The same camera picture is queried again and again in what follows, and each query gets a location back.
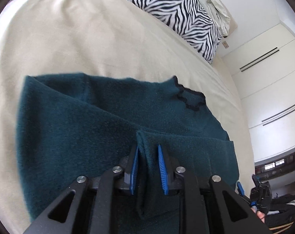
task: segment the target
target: wall socket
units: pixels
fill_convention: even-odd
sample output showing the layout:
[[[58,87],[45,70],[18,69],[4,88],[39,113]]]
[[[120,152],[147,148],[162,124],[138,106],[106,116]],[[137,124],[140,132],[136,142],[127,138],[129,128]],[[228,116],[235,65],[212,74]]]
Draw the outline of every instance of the wall socket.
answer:
[[[224,46],[225,48],[229,48],[229,45],[227,44],[226,41],[223,41],[222,44],[223,44],[223,46]]]

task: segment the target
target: triangular cutout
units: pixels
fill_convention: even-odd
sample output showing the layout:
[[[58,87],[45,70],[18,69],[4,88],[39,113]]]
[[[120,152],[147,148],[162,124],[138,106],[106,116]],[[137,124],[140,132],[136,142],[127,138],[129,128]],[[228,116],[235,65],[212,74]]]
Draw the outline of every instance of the triangular cutout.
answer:
[[[66,197],[48,214],[48,218],[60,223],[65,223],[74,196],[74,191],[66,195]]]
[[[222,191],[222,194],[232,222],[237,222],[248,217],[247,213],[227,191]]]

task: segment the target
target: wall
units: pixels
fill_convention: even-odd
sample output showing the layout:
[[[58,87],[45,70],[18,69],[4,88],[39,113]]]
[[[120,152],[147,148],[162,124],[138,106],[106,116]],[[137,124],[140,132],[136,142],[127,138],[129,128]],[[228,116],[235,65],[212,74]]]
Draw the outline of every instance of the wall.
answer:
[[[295,13],[285,0],[221,0],[237,22],[238,28],[226,38],[229,48],[220,45],[220,57],[273,26],[282,23],[295,34]]]

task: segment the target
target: beige bed sheet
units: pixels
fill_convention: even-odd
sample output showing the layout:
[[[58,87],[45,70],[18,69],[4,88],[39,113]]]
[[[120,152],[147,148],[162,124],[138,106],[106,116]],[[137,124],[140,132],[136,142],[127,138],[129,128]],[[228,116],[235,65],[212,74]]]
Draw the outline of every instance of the beige bed sheet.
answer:
[[[237,92],[179,35],[127,0],[28,0],[0,38],[0,220],[10,233],[30,223],[14,139],[24,76],[70,72],[153,82],[176,75],[203,92],[234,141],[240,181],[251,189],[253,153]]]

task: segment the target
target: white drawer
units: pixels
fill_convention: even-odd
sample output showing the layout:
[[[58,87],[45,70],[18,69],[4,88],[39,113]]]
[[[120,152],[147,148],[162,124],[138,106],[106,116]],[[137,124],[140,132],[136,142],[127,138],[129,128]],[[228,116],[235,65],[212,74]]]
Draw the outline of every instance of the white drawer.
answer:
[[[231,75],[234,75],[240,71],[241,67],[276,47],[281,48],[294,39],[295,37],[284,26],[278,24],[233,50],[222,59]]]
[[[242,107],[246,112],[249,128],[262,124],[263,120],[293,105],[295,105],[295,71],[242,99]]]
[[[295,147],[295,111],[249,132],[255,162],[282,154]]]
[[[295,40],[247,70],[232,76],[240,98],[245,98],[295,71]]]

